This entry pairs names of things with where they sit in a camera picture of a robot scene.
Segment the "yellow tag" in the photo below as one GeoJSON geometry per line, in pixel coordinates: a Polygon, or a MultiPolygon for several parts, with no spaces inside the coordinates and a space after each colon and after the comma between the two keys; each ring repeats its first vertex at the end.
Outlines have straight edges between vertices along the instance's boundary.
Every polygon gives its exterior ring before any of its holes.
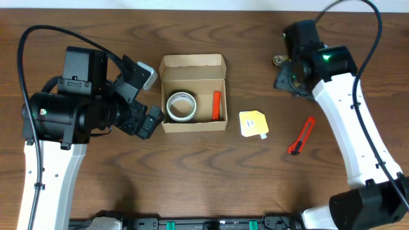
{"type": "Polygon", "coordinates": [[[266,137],[268,126],[264,114],[259,111],[247,111],[240,112],[239,117],[243,136],[261,135],[263,139],[266,137]]]}

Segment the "white wall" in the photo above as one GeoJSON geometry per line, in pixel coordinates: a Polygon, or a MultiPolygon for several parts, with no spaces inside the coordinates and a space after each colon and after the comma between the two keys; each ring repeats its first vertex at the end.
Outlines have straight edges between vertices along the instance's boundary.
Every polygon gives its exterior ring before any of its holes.
{"type": "MultiPolygon", "coordinates": [[[[0,0],[0,8],[321,11],[334,0],[0,0]]],[[[372,0],[381,12],[409,12],[409,0],[372,0]]],[[[332,11],[370,12],[359,1],[332,11]]]]}

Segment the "roll of tape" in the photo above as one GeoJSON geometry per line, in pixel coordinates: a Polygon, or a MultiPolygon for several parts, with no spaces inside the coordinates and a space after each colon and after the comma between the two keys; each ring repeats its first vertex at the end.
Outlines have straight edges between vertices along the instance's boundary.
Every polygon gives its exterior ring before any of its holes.
{"type": "Polygon", "coordinates": [[[168,101],[166,102],[166,109],[167,109],[168,115],[171,117],[172,120],[177,121],[177,122],[190,121],[196,113],[196,108],[197,108],[197,105],[196,105],[196,100],[194,99],[194,97],[185,92],[179,92],[179,93],[173,94],[171,97],[169,97],[168,101]],[[175,116],[171,111],[171,106],[175,102],[180,101],[180,100],[184,100],[192,106],[192,109],[190,110],[190,112],[184,117],[175,116]]]}

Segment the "cardboard box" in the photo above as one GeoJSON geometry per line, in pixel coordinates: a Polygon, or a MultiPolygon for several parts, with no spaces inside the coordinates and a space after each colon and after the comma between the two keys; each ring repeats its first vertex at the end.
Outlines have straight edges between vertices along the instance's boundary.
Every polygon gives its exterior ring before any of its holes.
{"type": "Polygon", "coordinates": [[[226,129],[226,64],[221,54],[164,56],[159,74],[162,80],[162,111],[166,114],[162,126],[166,133],[226,129]],[[221,92],[219,121],[212,121],[214,91],[221,92]],[[187,123],[177,123],[167,115],[167,99],[177,92],[190,93],[196,100],[196,115],[187,123]]]}

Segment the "wood grain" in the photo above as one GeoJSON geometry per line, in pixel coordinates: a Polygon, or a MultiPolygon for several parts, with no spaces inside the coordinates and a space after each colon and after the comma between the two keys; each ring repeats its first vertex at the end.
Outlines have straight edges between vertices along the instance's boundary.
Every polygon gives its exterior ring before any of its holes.
{"type": "MultiPolygon", "coordinates": [[[[0,229],[15,229],[24,184],[22,97],[16,69],[21,34],[35,24],[78,32],[117,55],[158,68],[165,54],[220,53],[227,63],[229,124],[225,132],[165,134],[142,141],[118,129],[94,138],[82,163],[71,216],[99,210],[212,217],[295,212],[325,204],[348,190],[344,163],[328,121],[316,103],[273,88],[276,54],[285,54],[282,29],[311,19],[306,12],[0,10],[0,229]],[[268,138],[240,135],[238,113],[265,113],[268,138]],[[308,116],[317,124],[304,152],[286,148],[308,116]]],[[[383,14],[383,36],[362,77],[383,141],[409,173],[409,15],[383,14]]],[[[319,24],[329,46],[346,45],[357,65],[376,34],[372,13],[328,13],[319,24]]],[[[24,71],[33,93],[62,73],[68,45],[89,47],[53,31],[27,41],[24,71]]],[[[118,73],[109,65],[109,78],[118,73]]],[[[160,105],[160,84],[138,101],[160,105]]],[[[381,229],[406,229],[408,219],[381,229]]]]}

